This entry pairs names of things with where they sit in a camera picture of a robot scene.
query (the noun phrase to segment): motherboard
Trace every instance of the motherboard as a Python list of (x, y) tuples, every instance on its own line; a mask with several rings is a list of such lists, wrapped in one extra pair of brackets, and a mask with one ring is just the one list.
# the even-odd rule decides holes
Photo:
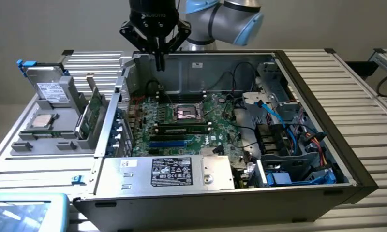
[(223, 114), (232, 112), (230, 95), (202, 95), (200, 102), (162, 103), (154, 97), (134, 98), (130, 123), (135, 137), (132, 156), (224, 154), (243, 165), (239, 130)]

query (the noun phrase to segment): capacitor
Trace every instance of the capacitor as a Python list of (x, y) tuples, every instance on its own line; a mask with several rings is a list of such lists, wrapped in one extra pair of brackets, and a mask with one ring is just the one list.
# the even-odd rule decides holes
[(224, 98), (219, 98), (219, 99), (218, 99), (218, 102), (219, 102), (220, 104), (224, 104), (224, 103), (227, 102), (227, 99), (224, 99)]

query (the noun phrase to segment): sticker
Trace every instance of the sticker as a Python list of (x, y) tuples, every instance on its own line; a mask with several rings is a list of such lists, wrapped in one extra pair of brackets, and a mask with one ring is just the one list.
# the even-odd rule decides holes
[(154, 187), (192, 185), (191, 158), (163, 158), (152, 160)]
[(122, 168), (131, 168), (138, 166), (138, 160), (136, 159), (124, 159), (120, 161), (120, 167)]
[(49, 103), (70, 102), (59, 83), (37, 83), (37, 87)]
[(192, 68), (202, 68), (204, 63), (192, 63)]

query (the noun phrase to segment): monitor screen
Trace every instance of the monitor screen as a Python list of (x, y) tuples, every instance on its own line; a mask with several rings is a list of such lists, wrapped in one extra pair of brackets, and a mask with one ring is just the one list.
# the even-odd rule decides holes
[(0, 232), (37, 232), (51, 202), (0, 202)]

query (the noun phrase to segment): white wall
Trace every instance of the white wall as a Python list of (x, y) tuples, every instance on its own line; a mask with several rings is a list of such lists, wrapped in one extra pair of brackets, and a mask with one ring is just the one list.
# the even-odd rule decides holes
[[(387, 0), (262, 4), (265, 23), (247, 48), (331, 47), (346, 59), (367, 59), (373, 48), (387, 48)], [(127, 0), (0, 0), (0, 103), (25, 103), (33, 95), (19, 58), (49, 62), (64, 49), (134, 50), (119, 34), (128, 13)]]

